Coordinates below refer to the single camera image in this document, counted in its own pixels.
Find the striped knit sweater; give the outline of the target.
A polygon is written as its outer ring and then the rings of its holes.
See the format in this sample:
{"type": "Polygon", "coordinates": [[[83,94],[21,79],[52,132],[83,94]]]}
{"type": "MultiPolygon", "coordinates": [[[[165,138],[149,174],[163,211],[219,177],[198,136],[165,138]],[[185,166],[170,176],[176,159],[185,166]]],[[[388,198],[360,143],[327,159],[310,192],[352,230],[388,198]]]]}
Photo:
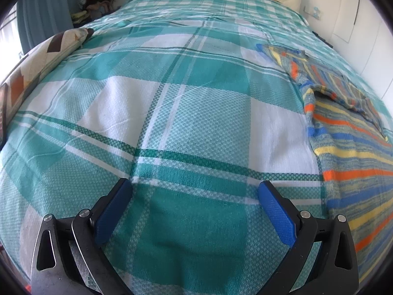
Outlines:
{"type": "Polygon", "coordinates": [[[364,284],[392,248],[392,140],[369,96],[338,69],[297,49],[256,49],[300,91],[326,208],[330,216],[347,218],[364,284]]]}

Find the teal white plaid bedspread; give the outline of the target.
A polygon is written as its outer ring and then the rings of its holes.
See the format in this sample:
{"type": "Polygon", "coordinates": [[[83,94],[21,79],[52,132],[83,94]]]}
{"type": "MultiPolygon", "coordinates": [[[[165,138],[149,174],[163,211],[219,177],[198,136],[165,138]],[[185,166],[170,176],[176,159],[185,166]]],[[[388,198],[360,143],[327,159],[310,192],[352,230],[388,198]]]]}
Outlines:
{"type": "Polygon", "coordinates": [[[136,194],[105,249],[138,294],[250,294],[285,246],[256,203],[271,180],[329,215],[302,96],[256,46],[303,50],[372,100],[392,140],[392,37],[359,14],[318,39],[269,0],[131,0],[38,84],[1,152],[1,243],[31,280],[43,216],[90,207],[121,176],[136,194]]]}

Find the blue curtain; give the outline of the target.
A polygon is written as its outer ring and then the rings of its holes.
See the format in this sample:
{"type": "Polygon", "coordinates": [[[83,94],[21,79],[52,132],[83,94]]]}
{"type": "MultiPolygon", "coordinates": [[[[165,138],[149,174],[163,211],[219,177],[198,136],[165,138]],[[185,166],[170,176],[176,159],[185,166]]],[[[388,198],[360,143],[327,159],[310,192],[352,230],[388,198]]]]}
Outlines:
{"type": "Polygon", "coordinates": [[[23,52],[73,29],[71,15],[78,11],[78,0],[18,0],[17,26],[23,52]]]}

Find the white wall socket panel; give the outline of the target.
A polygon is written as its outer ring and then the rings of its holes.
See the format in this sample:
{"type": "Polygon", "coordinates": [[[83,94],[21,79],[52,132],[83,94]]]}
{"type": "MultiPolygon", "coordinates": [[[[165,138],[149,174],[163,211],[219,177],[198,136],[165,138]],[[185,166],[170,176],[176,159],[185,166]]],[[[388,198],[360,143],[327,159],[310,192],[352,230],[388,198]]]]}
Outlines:
{"type": "Polygon", "coordinates": [[[314,19],[320,20],[321,18],[321,11],[318,7],[310,7],[308,5],[305,5],[303,12],[306,15],[313,17],[314,19]]]}

